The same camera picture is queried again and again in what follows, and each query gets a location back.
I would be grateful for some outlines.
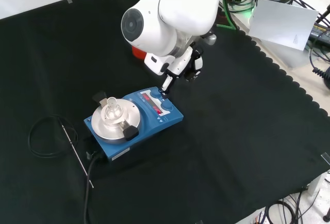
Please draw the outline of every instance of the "white floor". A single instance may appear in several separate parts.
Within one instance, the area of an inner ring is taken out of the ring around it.
[[[326,176],[326,179],[330,181],[330,174]],[[292,196],[296,200],[298,194],[293,194]],[[315,196],[310,196],[308,192],[304,192],[302,194],[301,202],[300,202],[300,210],[302,213],[304,213],[305,210],[307,210],[310,207],[314,198]],[[293,208],[293,210],[295,209],[295,204],[290,197],[285,198],[284,201],[289,203]],[[317,196],[314,205],[310,208],[309,211],[306,212],[306,214],[303,215],[303,222],[305,224],[325,224],[325,222],[323,221],[323,216],[327,213],[329,208],[330,208],[330,184],[324,180],[324,182],[322,183],[320,193]],[[286,208],[285,208],[285,213],[286,213],[287,224],[289,224],[291,215]],[[283,216],[282,205],[275,205],[271,207],[269,217],[274,224],[284,224],[285,221]]]
[[[320,13],[323,13],[326,10],[326,7],[330,4],[330,0],[303,0],[306,3],[310,4]],[[330,181],[330,174],[326,176],[326,179]],[[298,194],[293,194],[294,199],[298,197]],[[306,209],[309,208],[315,196],[310,196],[308,192],[302,194],[300,209],[304,213]],[[295,209],[295,204],[290,197],[285,198],[285,201],[288,202],[293,209]],[[320,193],[310,210],[303,215],[304,224],[325,224],[323,221],[323,216],[327,213],[330,208],[330,184],[324,181]],[[285,208],[287,224],[290,223],[290,213]],[[284,224],[283,208],[281,205],[276,205],[270,209],[270,219],[274,224]]]

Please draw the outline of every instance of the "blue hotplate stirrer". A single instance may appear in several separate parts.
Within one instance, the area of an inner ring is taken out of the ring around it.
[[[168,100],[164,99],[157,87],[140,90],[124,96],[122,99],[131,101],[140,112],[139,134],[130,141],[119,144],[98,136],[92,128],[92,116],[84,120],[108,159],[114,160],[130,150],[133,145],[170,127],[183,119],[183,115]]]

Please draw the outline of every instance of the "red part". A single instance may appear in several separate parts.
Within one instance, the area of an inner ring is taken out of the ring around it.
[[[144,51],[142,51],[140,49],[137,49],[134,46],[132,46],[132,53],[138,59],[141,59],[141,60],[144,60],[145,59],[146,52],[144,52]]]

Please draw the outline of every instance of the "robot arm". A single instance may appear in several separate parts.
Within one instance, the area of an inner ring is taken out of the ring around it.
[[[124,13],[121,27],[125,39],[147,52],[144,62],[154,73],[168,75],[162,86],[164,92],[187,68],[198,75],[202,58],[192,57],[196,48],[190,45],[210,31],[218,3],[219,0],[140,0]]]

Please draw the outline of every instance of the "metal rod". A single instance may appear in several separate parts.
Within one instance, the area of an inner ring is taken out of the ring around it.
[[[61,122],[61,126],[62,126],[62,129],[64,130],[65,134],[67,135],[67,138],[69,139],[69,142],[70,142],[70,144],[71,144],[71,147],[73,148],[73,151],[74,151],[74,153],[76,154],[76,156],[77,156],[77,158],[78,158],[78,161],[79,161],[79,163],[80,163],[80,165],[81,165],[82,169],[84,170],[85,175],[86,175],[86,177],[87,177],[87,172],[86,172],[86,170],[85,170],[85,168],[84,168],[84,165],[83,165],[83,163],[81,162],[80,157],[79,157],[79,155],[78,155],[78,153],[77,153],[75,147],[73,146],[73,144],[72,144],[72,142],[71,142],[71,139],[70,139],[70,137],[69,137],[69,135],[68,135],[68,133],[67,133],[67,130],[65,129],[64,125],[62,124],[62,122]],[[92,184],[91,180],[89,180],[89,183],[91,184],[92,188],[94,188],[94,185]]]

